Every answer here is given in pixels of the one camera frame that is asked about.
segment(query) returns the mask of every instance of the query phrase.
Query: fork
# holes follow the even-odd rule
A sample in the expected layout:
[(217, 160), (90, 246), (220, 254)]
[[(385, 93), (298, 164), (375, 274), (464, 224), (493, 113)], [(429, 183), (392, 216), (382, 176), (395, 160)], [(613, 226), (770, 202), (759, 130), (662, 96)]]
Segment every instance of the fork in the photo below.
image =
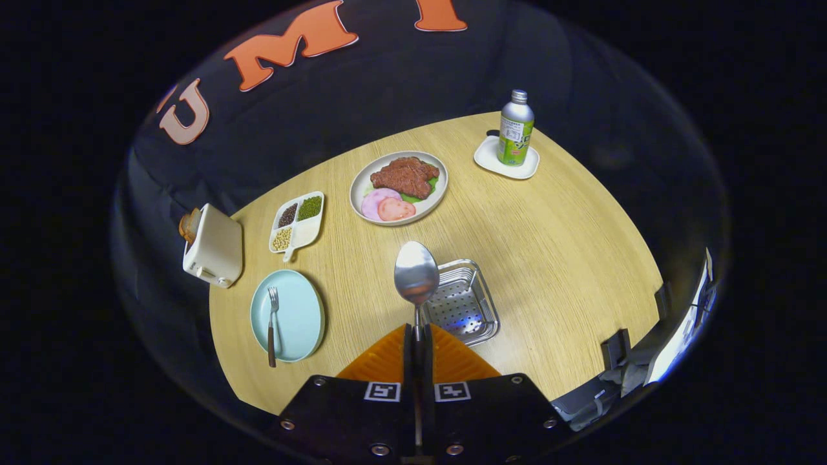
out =
[[(267, 327), (267, 360), (271, 367), (275, 367), (275, 344), (273, 342), (273, 333), (279, 332), (279, 320), (276, 318), (276, 312), (279, 311), (279, 290), (275, 287), (268, 287), (267, 293), (270, 294), (270, 325)], [(275, 321), (275, 331), (273, 328), (273, 321)]]

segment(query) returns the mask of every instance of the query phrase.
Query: wooden table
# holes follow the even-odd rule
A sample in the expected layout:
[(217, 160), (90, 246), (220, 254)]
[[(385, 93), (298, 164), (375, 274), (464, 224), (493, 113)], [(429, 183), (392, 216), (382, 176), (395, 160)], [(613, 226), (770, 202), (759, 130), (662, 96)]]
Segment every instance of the wooden table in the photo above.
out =
[[(414, 322), (396, 293), (399, 248), (419, 241), (437, 263), (470, 258), (490, 288), (501, 330), (473, 349), (503, 374), (525, 372), (549, 400), (604, 370), (600, 343), (620, 328), (634, 345), (657, 322), (657, 265), (632, 221), (603, 185), (537, 129), (534, 177), (512, 180), (480, 168), (474, 151), (499, 113), (417, 127), (325, 161), (232, 215), (244, 230), (244, 271), (227, 290), (211, 287), (218, 358), (238, 398), (278, 414), (313, 374), (335, 376), (379, 338)], [(389, 228), (356, 216), (354, 176), (379, 156), (425, 151), (446, 165), (442, 202), (409, 225)], [(313, 190), (325, 193), (322, 231), (293, 262), (268, 250), (276, 209)], [(250, 303), (267, 275), (289, 268), (322, 296), (327, 329), (305, 360), (267, 364), (253, 337)]]

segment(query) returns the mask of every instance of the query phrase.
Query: beans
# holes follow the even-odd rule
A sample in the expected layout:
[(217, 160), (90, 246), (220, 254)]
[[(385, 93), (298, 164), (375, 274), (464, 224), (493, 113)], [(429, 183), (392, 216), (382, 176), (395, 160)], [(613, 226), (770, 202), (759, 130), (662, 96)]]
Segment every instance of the beans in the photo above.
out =
[(322, 211), (322, 198), (318, 195), (304, 200), (299, 208), (299, 221), (312, 218)]
[(292, 204), (281, 214), (281, 218), (279, 218), (279, 228), (283, 226), (287, 226), (293, 222), (293, 218), (296, 217), (296, 207), (299, 204)]
[(292, 228), (280, 229), (275, 234), (273, 239), (273, 248), (275, 250), (284, 250), (290, 245), (290, 235), (293, 233)]

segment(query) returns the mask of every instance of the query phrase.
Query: bottle cap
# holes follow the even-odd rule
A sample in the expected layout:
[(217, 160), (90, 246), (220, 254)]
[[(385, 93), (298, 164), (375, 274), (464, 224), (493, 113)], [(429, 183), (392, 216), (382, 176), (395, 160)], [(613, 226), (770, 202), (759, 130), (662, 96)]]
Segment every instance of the bottle cap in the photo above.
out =
[(511, 101), (514, 103), (526, 103), (528, 101), (528, 92), (520, 89), (512, 90)]

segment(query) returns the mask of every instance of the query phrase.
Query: stainless steel strainer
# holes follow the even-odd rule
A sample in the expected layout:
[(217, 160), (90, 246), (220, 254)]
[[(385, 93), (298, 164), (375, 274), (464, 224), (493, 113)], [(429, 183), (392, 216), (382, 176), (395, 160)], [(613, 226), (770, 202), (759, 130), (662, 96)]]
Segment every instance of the stainless steel strainer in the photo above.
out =
[(438, 270), (439, 287), (422, 305), (423, 324), (435, 324), (467, 346), (493, 338), (500, 330), (500, 317), (480, 267), (462, 259)]

